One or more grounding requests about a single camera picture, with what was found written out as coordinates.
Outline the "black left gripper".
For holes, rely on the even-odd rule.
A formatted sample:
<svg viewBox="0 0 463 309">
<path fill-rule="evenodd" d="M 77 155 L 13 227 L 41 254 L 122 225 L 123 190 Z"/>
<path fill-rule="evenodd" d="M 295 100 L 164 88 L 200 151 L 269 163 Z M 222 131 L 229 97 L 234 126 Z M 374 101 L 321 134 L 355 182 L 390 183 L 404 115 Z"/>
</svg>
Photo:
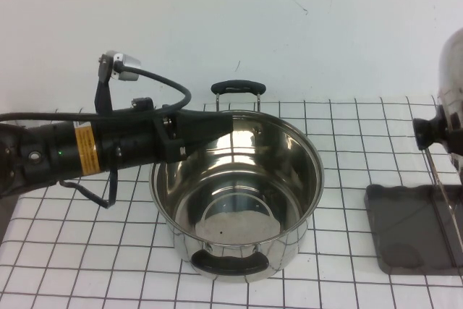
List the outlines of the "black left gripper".
<svg viewBox="0 0 463 309">
<path fill-rule="evenodd" d="M 233 132 L 230 113 L 180 110 L 155 118 L 155 150 L 158 161 L 183 161 L 206 143 Z"/>
</svg>

